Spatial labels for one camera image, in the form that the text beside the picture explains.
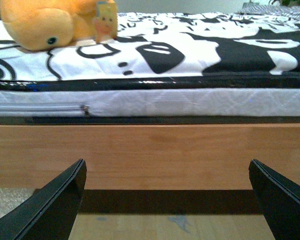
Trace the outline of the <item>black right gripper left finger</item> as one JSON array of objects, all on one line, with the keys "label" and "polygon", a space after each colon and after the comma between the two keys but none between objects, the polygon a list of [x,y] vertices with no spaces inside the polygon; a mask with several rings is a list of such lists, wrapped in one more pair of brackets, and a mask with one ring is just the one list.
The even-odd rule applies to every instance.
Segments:
[{"label": "black right gripper left finger", "polygon": [[0,218],[0,240],[69,239],[86,178],[86,162],[80,159]]}]

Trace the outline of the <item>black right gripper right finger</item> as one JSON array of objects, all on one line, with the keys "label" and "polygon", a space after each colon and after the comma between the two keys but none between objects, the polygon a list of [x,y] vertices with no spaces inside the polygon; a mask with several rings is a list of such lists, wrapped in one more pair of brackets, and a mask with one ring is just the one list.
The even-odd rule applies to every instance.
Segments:
[{"label": "black right gripper right finger", "polygon": [[257,159],[248,167],[259,207],[276,240],[300,240],[300,185]]}]

